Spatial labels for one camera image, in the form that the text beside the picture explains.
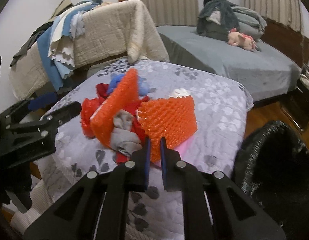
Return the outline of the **pink mesh bath sponge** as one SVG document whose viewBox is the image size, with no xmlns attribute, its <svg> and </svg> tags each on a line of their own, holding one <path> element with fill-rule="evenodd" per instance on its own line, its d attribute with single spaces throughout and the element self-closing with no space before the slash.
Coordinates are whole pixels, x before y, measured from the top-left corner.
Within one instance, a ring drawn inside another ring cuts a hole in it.
<svg viewBox="0 0 309 240">
<path fill-rule="evenodd" d="M 186 141 L 182 142 L 179 146 L 177 146 L 174 150 L 177 151 L 180 155 L 180 158 L 183 160 L 188 149 L 192 145 L 192 142 L 194 140 L 194 136 L 190 137 Z M 151 162 L 151 165 L 153 165 L 156 168 L 161 168 L 161 161 Z"/>
</svg>

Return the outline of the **orange bubble wrap sheet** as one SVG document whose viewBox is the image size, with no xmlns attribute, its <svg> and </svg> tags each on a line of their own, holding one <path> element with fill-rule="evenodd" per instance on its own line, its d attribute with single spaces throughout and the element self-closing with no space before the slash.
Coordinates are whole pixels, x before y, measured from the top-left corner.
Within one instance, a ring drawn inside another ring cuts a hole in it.
<svg viewBox="0 0 309 240">
<path fill-rule="evenodd" d="M 143 102 L 138 108 L 141 128 L 151 141 L 151 162 L 160 160 L 160 140 L 174 149 L 197 131 L 195 102 L 192 96 Z"/>
</svg>

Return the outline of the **long red sock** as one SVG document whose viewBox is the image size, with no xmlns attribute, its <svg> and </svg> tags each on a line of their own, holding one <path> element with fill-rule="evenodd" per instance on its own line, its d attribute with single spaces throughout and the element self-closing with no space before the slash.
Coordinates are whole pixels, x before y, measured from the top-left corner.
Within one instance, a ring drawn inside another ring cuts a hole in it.
<svg viewBox="0 0 309 240">
<path fill-rule="evenodd" d="M 105 100 L 108 98 L 107 94 L 108 87 L 109 84 L 105 83 L 99 83 L 98 85 L 96 85 L 96 91 L 100 105 L 102 105 L 102 103 L 104 103 Z M 134 119 L 132 121 L 131 132 L 135 133 L 138 136 L 142 146 L 144 146 L 145 144 L 146 135 L 144 130 L 141 128 L 139 121 L 137 120 L 137 109 L 140 107 L 142 102 L 148 102 L 149 100 L 150 100 L 149 96 L 146 95 L 141 99 L 138 99 L 137 101 L 129 103 L 123 108 L 124 111 L 127 111 L 128 113 L 134 116 Z"/>
</svg>

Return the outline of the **blue plastic bag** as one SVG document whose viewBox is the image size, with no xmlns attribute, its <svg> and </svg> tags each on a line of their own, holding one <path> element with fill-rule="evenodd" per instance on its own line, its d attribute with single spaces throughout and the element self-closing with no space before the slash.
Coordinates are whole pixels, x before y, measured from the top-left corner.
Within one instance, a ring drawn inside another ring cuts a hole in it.
<svg viewBox="0 0 309 240">
<path fill-rule="evenodd" d="M 113 76 L 108 86 L 108 89 L 107 89 L 107 95 L 110 95 L 113 92 L 113 90 L 117 87 L 117 85 L 123 79 L 124 76 L 125 74 L 119 74 L 119 75 Z M 146 96 L 149 92 L 150 92 L 149 84 L 143 78 L 138 77 L 139 96 Z"/>
</svg>

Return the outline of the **black trash bag bin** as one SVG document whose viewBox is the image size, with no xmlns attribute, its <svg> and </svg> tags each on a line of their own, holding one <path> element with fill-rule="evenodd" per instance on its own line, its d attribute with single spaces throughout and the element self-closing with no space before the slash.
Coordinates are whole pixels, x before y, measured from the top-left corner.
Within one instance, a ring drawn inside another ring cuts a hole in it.
<svg viewBox="0 0 309 240">
<path fill-rule="evenodd" d="M 309 224 L 309 150 L 286 123 L 271 121 L 237 152 L 232 181 L 284 230 L 303 239 Z"/>
</svg>

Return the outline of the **grey sock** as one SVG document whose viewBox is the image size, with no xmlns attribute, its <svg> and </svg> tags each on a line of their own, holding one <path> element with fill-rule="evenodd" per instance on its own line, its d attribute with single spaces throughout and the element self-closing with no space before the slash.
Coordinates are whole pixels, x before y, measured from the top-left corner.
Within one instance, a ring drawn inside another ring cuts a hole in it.
<svg viewBox="0 0 309 240">
<path fill-rule="evenodd" d="M 110 136 L 110 148 L 130 157 L 133 152 L 141 150 L 141 140 L 131 131 L 134 116 L 121 109 L 113 117 L 114 128 Z"/>
</svg>

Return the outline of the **blue white scalloped cloths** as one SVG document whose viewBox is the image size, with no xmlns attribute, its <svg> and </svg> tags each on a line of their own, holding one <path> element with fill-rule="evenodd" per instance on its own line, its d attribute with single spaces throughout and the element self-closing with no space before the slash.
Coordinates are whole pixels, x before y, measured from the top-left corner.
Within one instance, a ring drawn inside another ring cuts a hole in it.
<svg viewBox="0 0 309 240">
<path fill-rule="evenodd" d="M 102 0 L 82 0 L 58 15 L 38 38 L 43 68 L 56 92 L 71 90 L 75 70 L 74 41 L 84 35 L 83 15 L 101 5 Z"/>
</svg>

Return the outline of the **orange bubble wrap piece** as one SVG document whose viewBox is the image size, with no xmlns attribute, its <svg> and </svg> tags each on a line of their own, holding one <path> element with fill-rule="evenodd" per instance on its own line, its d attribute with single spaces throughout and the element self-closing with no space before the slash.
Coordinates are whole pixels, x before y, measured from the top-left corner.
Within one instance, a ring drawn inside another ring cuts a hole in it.
<svg viewBox="0 0 309 240">
<path fill-rule="evenodd" d="M 110 147 L 113 118 L 116 113 L 138 98 L 138 72 L 131 68 L 90 118 L 91 130 L 103 146 Z"/>
</svg>

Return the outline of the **grey floral quilted cover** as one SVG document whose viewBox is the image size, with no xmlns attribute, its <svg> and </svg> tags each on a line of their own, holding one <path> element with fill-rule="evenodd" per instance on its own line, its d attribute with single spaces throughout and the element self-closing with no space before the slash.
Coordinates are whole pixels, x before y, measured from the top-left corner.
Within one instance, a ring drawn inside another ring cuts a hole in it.
<svg viewBox="0 0 309 240">
<path fill-rule="evenodd" d="M 238 82 L 201 70 L 142 60 L 134 64 L 150 87 L 152 99 L 168 98 L 185 89 L 195 102 L 197 131 L 181 158 L 198 170 L 220 170 L 231 175 L 236 152 L 246 129 L 247 113 L 253 99 Z M 110 172 L 116 167 L 115 152 L 97 139 L 84 136 L 79 117 L 58 129 L 56 152 L 37 161 L 48 195 L 58 200 L 88 171 Z M 183 207 L 180 192 L 166 192 L 161 170 L 150 169 L 149 188 L 131 193 L 127 223 L 152 239 L 183 239 Z"/>
</svg>

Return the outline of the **pink plush toy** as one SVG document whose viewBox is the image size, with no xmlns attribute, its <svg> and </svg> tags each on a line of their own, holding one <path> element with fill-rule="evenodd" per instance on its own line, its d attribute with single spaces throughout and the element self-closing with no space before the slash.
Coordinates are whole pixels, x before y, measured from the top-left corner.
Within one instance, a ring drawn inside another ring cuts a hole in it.
<svg viewBox="0 0 309 240">
<path fill-rule="evenodd" d="M 229 31 L 228 44 L 234 47 L 240 47 L 247 51 L 256 51 L 257 45 L 254 39 L 244 33 L 240 33 L 236 28 Z"/>
</svg>

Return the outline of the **black folding chair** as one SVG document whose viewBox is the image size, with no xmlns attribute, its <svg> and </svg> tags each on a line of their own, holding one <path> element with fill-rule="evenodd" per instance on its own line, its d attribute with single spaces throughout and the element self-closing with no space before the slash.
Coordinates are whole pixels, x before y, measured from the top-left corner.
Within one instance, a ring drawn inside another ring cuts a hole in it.
<svg viewBox="0 0 309 240">
<path fill-rule="evenodd" d="M 299 80 L 309 90 L 309 65 L 302 66 Z"/>
</svg>

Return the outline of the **dark green folded clothes pile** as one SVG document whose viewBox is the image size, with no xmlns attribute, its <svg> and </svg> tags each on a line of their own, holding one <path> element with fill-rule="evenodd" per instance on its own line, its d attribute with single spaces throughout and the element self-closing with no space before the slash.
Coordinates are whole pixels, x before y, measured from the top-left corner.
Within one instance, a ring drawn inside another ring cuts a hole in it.
<svg viewBox="0 0 309 240">
<path fill-rule="evenodd" d="M 231 30 L 240 30 L 238 18 L 233 11 L 235 6 L 227 0 L 213 0 L 206 3 L 198 16 L 197 34 L 228 41 Z"/>
</svg>

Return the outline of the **grey folded blankets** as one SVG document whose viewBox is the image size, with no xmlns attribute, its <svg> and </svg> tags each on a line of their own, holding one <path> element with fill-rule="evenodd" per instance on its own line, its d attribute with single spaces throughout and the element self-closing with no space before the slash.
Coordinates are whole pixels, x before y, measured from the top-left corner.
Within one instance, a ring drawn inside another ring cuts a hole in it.
<svg viewBox="0 0 309 240">
<path fill-rule="evenodd" d="M 242 6 L 231 8 L 238 19 L 241 33 L 251 36 L 254 40 L 265 34 L 267 22 L 258 12 Z"/>
</svg>

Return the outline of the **dark wooden headboard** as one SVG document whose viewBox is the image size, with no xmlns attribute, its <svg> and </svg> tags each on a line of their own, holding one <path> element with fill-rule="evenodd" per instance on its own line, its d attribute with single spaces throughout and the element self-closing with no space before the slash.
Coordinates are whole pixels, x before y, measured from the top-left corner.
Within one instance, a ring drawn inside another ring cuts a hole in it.
<svg viewBox="0 0 309 240">
<path fill-rule="evenodd" d="M 299 67 L 309 62 L 309 38 L 300 31 L 269 18 L 261 40 L 293 60 Z"/>
</svg>

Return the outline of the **right beige curtain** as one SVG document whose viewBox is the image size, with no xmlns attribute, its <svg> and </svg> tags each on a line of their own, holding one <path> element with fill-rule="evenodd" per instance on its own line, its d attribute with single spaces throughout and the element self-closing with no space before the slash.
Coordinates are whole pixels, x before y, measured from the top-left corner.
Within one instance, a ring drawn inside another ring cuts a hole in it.
<svg viewBox="0 0 309 240">
<path fill-rule="evenodd" d="M 265 18 L 290 27 L 294 31 L 302 31 L 299 0 L 242 0 L 242 4 Z"/>
</svg>

